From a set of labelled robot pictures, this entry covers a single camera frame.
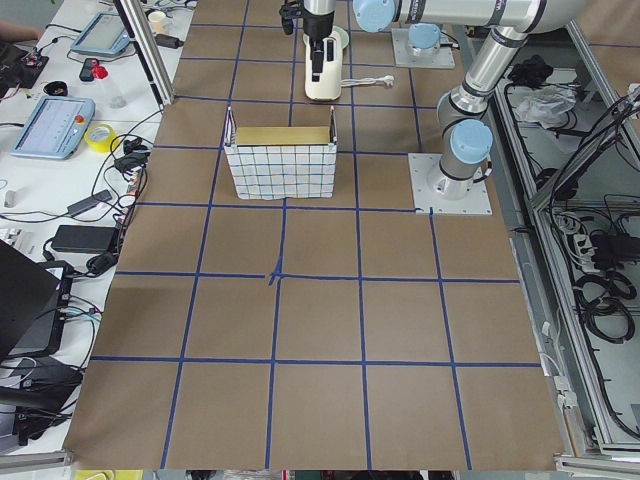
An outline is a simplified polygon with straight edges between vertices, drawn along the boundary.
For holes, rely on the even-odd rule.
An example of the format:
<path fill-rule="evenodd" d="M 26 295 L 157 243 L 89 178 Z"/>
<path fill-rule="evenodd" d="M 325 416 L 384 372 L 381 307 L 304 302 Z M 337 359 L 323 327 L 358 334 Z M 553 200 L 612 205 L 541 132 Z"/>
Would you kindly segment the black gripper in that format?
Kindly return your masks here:
<path fill-rule="evenodd" d="M 333 29 L 333 12 L 319 13 L 302 10 L 303 30 L 309 38 L 311 81 L 319 82 L 323 73 L 323 40 L 329 37 Z"/>

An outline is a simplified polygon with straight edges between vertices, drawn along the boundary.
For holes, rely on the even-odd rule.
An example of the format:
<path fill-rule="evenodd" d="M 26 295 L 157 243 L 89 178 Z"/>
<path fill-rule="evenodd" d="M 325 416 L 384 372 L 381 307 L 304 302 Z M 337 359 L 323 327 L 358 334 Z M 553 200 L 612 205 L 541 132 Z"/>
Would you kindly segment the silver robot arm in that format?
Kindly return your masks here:
<path fill-rule="evenodd" d="M 413 57 L 436 53 L 441 46 L 442 29 L 438 24 L 415 23 L 408 28 L 407 50 Z"/>
<path fill-rule="evenodd" d="M 427 174 L 429 188 L 445 200 L 464 198 L 493 143 L 482 122 L 498 80 L 531 34 L 565 26 L 585 7 L 584 1 L 355 1 L 358 25 L 379 32 L 393 22 L 488 27 L 490 32 L 462 83 L 443 95 L 437 118 L 443 153 Z"/>

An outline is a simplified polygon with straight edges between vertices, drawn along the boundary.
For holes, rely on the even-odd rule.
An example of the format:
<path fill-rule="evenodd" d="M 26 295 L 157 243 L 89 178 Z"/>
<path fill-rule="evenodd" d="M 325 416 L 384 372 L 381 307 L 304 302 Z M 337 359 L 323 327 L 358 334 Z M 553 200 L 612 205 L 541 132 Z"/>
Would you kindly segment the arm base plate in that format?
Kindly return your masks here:
<path fill-rule="evenodd" d="M 440 154 L 408 155 L 414 210 L 417 214 L 492 214 L 489 195 L 480 167 L 467 180 L 453 180 L 440 169 Z"/>
<path fill-rule="evenodd" d="M 453 69 L 453 47 L 439 25 L 412 24 L 391 30 L 395 65 L 405 68 Z"/>

